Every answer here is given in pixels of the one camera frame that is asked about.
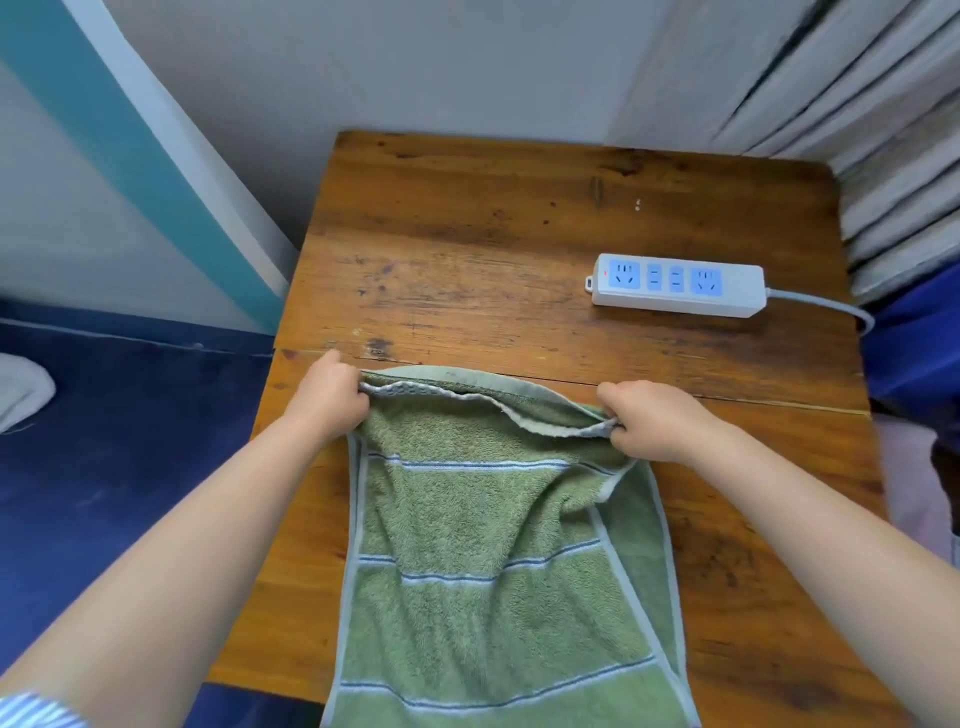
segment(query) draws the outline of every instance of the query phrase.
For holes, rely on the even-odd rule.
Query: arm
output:
[[[182,725],[317,452],[367,416],[328,352],[285,414],[131,546],[0,677],[96,728]]]
[[[618,449],[695,469],[920,723],[956,725],[960,571],[675,387],[604,383],[597,396],[623,424]]]

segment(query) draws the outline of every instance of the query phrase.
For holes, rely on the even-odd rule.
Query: white slipper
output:
[[[0,353],[0,432],[26,420],[56,392],[54,380],[39,364]]]

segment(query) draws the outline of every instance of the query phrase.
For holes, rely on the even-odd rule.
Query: person's left hand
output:
[[[329,442],[367,419],[370,398],[359,391],[359,385],[360,370],[331,350],[307,371],[283,417],[314,429],[322,442]]]

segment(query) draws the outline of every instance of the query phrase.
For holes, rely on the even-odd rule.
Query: white power strip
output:
[[[741,319],[767,304],[758,265],[705,260],[603,253],[587,276],[586,289],[596,305]]]

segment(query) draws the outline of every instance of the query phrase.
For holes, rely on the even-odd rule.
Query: blue outlet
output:
[[[663,290],[663,266],[659,263],[651,263],[647,266],[647,290]]]
[[[640,287],[640,264],[614,258],[610,261],[610,288]]]
[[[690,290],[698,296],[723,296],[719,268],[691,268]]]
[[[671,265],[670,266],[670,293],[683,293],[684,292],[684,266],[682,265]]]

